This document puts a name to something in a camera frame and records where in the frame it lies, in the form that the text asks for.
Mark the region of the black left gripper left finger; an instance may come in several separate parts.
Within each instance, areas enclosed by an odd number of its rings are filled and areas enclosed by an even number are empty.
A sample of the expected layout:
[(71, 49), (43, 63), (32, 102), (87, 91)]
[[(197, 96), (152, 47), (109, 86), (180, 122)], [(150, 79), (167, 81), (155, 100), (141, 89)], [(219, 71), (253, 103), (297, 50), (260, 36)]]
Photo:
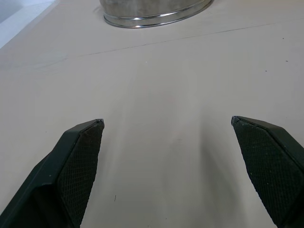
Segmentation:
[(97, 172), (103, 119), (65, 131), (0, 215), (2, 228), (78, 228)]

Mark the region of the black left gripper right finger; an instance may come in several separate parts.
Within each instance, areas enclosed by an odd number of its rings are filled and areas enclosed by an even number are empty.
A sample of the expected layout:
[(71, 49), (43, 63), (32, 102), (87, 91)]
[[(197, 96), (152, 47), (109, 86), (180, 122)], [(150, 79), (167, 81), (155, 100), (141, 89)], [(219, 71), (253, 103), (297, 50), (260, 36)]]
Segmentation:
[(248, 176), (278, 228), (304, 226), (304, 148), (282, 127), (233, 116)]

